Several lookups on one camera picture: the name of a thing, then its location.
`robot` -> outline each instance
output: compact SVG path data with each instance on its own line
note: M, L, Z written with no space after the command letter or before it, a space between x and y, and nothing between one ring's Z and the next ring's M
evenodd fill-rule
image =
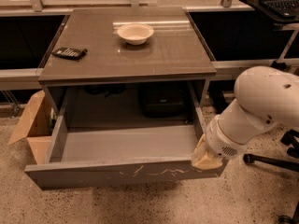
M206 127L192 166L222 166L223 159L244 154L249 141L277 124L299 127L299 78L267 66L252 67L235 81L235 99Z

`table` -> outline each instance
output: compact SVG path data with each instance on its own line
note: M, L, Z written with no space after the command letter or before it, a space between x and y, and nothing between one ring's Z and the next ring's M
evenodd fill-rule
M146 23L154 35L140 46L117 36L126 23ZM219 176L192 168L206 125L202 106L216 71L189 15L180 7L76 9L54 49L87 49L78 62L50 56L39 82L59 114L44 165L25 172L42 189L171 181ZM183 81L192 118L142 115L138 85ZM124 84L118 95L90 95L87 85Z

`laptop keyboard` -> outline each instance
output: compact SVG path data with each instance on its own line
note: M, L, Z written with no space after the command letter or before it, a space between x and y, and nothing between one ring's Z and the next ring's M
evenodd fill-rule
M274 8L276 10L285 9L299 9L299 0L275 0L275 1L263 1L268 8Z

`speckled floor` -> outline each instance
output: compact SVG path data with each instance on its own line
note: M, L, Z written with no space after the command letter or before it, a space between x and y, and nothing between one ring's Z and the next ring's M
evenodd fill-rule
M277 223L299 201L299 174L264 163L230 161L219 178L134 186L42 191L23 172L34 163L20 141L7 141L18 118L0 104L0 223ZM204 109L206 121L214 109ZM295 161L277 127L251 141L249 153Z

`brown tabletop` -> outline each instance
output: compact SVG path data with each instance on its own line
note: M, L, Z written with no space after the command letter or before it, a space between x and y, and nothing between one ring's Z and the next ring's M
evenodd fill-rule
M154 34L143 45L127 44L117 29L146 23ZM197 79L216 71L180 7L110 7L72 12L54 49L87 49L80 61L50 55L39 82L44 85Z

